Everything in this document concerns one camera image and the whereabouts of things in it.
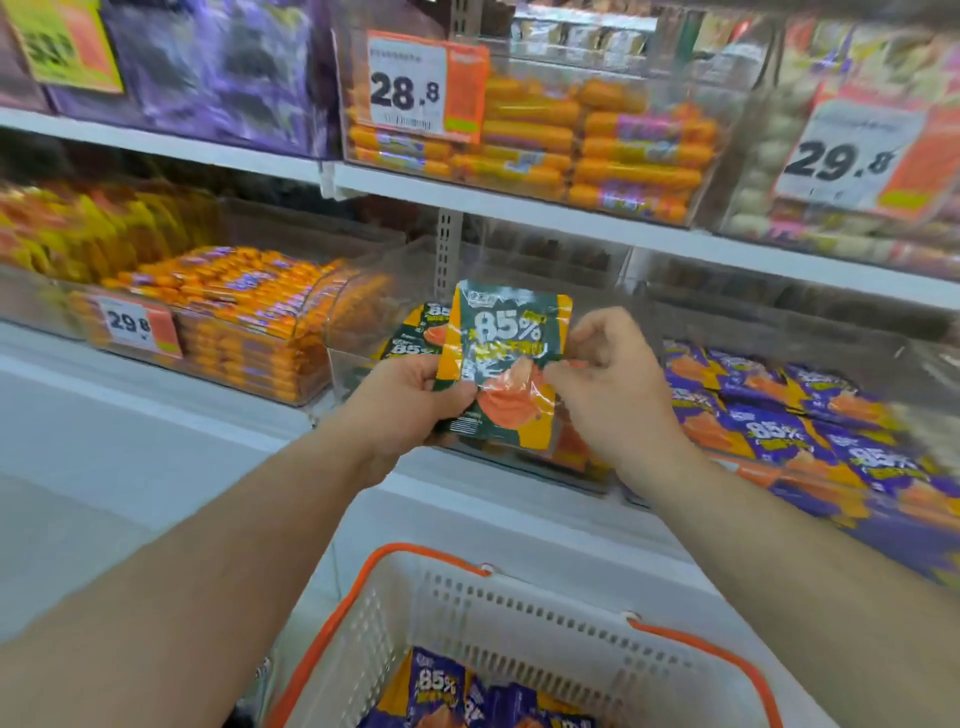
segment white shelf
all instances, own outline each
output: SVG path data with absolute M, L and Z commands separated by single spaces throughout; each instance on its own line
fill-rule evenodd
M 794 253 L 738 240 L 624 220 L 572 207 L 537 202 L 445 182 L 336 162 L 333 182 L 341 193 L 365 192 L 485 215 L 635 248 L 670 253 L 749 271 L 914 303 L 960 309 L 960 283 L 930 279 L 847 260 Z
M 210 141 L 187 139 L 164 133 L 142 132 L 137 129 L 77 121 L 64 116 L 51 116 L 18 109 L 0 108 L 0 127 L 48 134 L 60 139 L 104 144 L 163 157 L 189 159 L 202 164 L 241 169 L 245 172 L 256 172 L 287 180 L 321 183 L 320 163 L 315 159 L 285 157 Z

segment sign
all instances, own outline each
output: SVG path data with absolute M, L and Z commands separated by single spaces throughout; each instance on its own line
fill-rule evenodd
M 36 81 L 124 92 L 100 19 L 99 0 L 2 2 Z
M 775 194 L 889 214 L 882 199 L 925 127 L 924 110 L 827 98 L 810 115 Z
M 456 141 L 480 141 L 490 51 L 369 32 L 370 120 Z
M 169 309 L 113 296 L 96 301 L 114 344 L 183 358 Z

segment green snack package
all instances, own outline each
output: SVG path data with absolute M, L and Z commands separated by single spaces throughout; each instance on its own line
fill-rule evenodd
M 557 395 L 543 367 L 564 353 L 569 296 L 461 280 L 434 389 L 476 382 L 476 401 L 441 429 L 480 440 L 549 449 Z
M 446 340 L 450 307 L 441 303 L 417 306 L 384 343 L 376 358 L 391 359 L 408 353 L 440 353 Z

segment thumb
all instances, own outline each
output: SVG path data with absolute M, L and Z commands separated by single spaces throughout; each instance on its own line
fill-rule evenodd
M 458 381 L 449 389 L 433 392 L 433 416 L 437 420 L 449 420 L 462 415 L 476 399 L 477 385 L 472 381 Z
M 576 401 L 589 382 L 589 373 L 571 366 L 570 362 L 563 359 L 547 364 L 543 370 L 543 378 L 547 384 L 553 385 L 564 400 Z

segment shopping basket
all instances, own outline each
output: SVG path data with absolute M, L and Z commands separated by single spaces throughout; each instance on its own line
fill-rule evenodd
M 759 670 L 727 650 L 406 544 L 368 559 L 267 727 L 355 728 L 412 646 L 618 728 L 782 728 Z

